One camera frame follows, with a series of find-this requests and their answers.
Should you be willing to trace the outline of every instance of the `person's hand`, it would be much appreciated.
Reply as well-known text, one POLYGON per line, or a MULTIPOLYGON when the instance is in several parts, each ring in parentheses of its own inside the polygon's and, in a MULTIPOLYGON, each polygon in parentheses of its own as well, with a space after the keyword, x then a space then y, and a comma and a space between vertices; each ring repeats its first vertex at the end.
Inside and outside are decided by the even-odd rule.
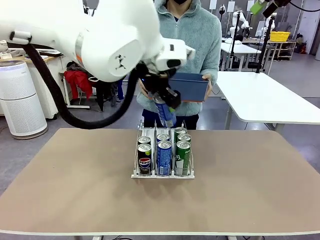
POLYGON ((139 78, 139 85, 140 85, 140 88, 141 88, 141 93, 142 93, 145 97, 149 98, 149 97, 148 97, 148 91, 147 91, 147 89, 145 88, 145 85, 143 84, 143 82, 141 81, 140 78, 139 78))
POLYGON ((207 73, 207 74, 203 75, 202 79, 205 80, 205 81, 209 81, 208 87, 206 89, 205 97, 204 97, 204 100, 206 101, 208 99, 208 97, 210 96, 212 90, 213 90, 213 87, 212 87, 212 84, 211 84, 211 74, 207 73))

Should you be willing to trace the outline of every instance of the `yellow basket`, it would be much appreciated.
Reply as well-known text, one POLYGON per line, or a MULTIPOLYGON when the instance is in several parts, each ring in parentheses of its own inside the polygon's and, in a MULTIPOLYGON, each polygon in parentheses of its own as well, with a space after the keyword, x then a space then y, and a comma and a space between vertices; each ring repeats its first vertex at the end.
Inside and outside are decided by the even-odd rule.
POLYGON ((286 42, 290 36, 290 32, 286 31, 272 31, 270 33, 271 42, 286 42))

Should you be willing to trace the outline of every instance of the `green can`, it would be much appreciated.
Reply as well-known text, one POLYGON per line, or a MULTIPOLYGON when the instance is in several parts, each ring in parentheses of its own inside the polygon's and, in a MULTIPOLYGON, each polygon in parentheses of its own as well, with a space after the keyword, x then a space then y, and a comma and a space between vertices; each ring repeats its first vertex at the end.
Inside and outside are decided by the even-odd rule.
POLYGON ((184 127, 177 127, 174 129, 174 146, 176 146, 177 142, 179 142, 178 136, 180 134, 186 134, 186 133, 187 133, 187 129, 185 129, 184 127))
POLYGON ((191 143, 191 136, 188 133, 183 133, 178 136, 178 142, 187 141, 191 143))
POLYGON ((191 144, 188 141, 178 141, 175 149, 175 174, 186 176, 191 154, 191 144))

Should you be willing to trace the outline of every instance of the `red cloth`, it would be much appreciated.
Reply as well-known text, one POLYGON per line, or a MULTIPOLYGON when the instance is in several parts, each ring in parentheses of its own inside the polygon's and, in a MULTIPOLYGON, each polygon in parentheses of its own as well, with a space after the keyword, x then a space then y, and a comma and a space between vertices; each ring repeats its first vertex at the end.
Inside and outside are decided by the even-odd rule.
POLYGON ((83 71, 65 71, 65 80, 71 86, 72 99, 78 98, 77 86, 86 94, 86 98, 90 98, 92 95, 92 86, 89 82, 88 75, 83 71))

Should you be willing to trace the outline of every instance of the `pepsi logo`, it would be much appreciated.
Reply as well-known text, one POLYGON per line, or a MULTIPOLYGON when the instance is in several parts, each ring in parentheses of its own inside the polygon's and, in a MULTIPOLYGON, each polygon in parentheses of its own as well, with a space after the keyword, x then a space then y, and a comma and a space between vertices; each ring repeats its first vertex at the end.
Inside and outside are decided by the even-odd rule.
POLYGON ((151 159, 150 158, 141 158, 141 159, 139 159, 139 165, 141 168, 147 169, 151 165, 151 159))

